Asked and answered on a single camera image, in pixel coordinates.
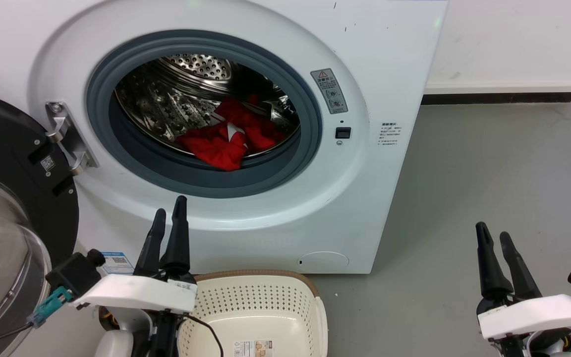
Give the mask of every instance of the gray rubber seal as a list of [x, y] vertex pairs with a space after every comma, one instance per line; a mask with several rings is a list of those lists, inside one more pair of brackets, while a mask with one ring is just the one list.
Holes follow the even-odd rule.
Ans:
[[[131, 124], [113, 93], [118, 82], [134, 68], [174, 54], [222, 57], [265, 75], [294, 104], [301, 122], [299, 134], [267, 155], [244, 160], [242, 169], [233, 172], [217, 170], [157, 144]], [[202, 197], [250, 196], [285, 183], [310, 163], [322, 133], [319, 104], [292, 67], [242, 39], [199, 30], [156, 32], [118, 47], [92, 75], [87, 108], [94, 132], [120, 164], [155, 185]]]

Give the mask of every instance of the black baseboard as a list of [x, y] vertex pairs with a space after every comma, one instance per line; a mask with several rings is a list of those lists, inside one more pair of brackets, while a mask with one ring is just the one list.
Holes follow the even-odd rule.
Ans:
[[446, 104], [569, 103], [571, 92], [564, 93], [473, 93], [426, 94], [423, 106]]

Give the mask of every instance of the brown basket rim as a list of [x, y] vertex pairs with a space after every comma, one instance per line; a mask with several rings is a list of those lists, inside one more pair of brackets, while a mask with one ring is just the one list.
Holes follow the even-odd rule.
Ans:
[[301, 280], [305, 283], [315, 298], [320, 296], [319, 289], [314, 285], [314, 283], [308, 279], [303, 274], [296, 273], [289, 270], [274, 270], [274, 269], [245, 269], [245, 270], [228, 270], [228, 271], [218, 271], [216, 273], [201, 274], [196, 275], [195, 280], [197, 282], [203, 282], [204, 280], [212, 280], [217, 278], [229, 278], [232, 276], [257, 276], [257, 275], [269, 275], [269, 276], [287, 276], [288, 278], [295, 278]]

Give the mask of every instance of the teal connector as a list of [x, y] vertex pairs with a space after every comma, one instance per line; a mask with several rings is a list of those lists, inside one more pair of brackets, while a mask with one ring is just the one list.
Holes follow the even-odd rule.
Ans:
[[72, 301], [73, 297], [64, 287], [58, 287], [48, 298], [43, 300], [33, 314], [26, 318], [26, 321], [32, 323], [34, 328], [39, 328], [46, 319], [59, 310], [66, 302]]

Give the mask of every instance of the white washing machine front panel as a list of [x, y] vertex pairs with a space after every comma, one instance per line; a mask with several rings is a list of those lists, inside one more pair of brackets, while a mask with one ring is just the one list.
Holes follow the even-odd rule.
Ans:
[[[306, 169], [274, 189], [227, 199], [190, 196], [193, 271], [369, 273], [446, 5], [438, 0], [35, 0], [32, 6], [0, 1], [0, 99], [45, 126], [45, 103], [67, 104], [100, 165], [77, 176], [79, 240], [89, 248], [124, 251], [135, 262], [156, 209], [170, 211], [177, 192], [130, 172], [98, 139], [86, 106], [91, 75], [114, 49], [154, 32], [206, 30], [254, 43], [310, 86], [322, 116], [320, 145]], [[310, 75], [324, 68], [336, 75], [347, 113], [329, 113]], [[381, 138], [391, 122], [401, 127], [400, 135]], [[351, 138], [340, 145], [338, 126], [351, 127]], [[380, 142], [388, 139], [397, 142]]]

